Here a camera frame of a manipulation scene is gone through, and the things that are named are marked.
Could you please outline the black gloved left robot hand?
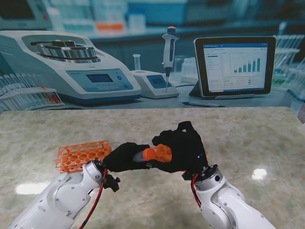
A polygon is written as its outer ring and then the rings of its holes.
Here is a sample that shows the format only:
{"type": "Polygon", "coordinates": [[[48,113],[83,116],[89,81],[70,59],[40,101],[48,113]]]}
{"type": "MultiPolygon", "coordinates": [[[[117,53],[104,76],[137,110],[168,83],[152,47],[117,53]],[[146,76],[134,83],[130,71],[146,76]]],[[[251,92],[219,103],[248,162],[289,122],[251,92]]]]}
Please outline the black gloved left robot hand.
{"type": "Polygon", "coordinates": [[[145,162],[135,162],[133,157],[149,147],[149,145],[138,145],[132,142],[123,143],[107,155],[103,163],[111,172],[148,169],[145,162]]]}

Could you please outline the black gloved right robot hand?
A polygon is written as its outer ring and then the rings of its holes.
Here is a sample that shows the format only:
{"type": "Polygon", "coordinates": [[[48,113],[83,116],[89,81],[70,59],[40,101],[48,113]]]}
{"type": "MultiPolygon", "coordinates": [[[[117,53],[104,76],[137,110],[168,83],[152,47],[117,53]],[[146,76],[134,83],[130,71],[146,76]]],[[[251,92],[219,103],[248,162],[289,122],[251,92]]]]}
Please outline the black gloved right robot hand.
{"type": "Polygon", "coordinates": [[[208,166],[201,137],[190,121],[180,122],[175,130],[162,131],[152,139],[152,143],[154,146],[162,144],[171,149],[170,162],[149,161],[153,167],[162,171],[199,173],[203,167],[208,166]]]}

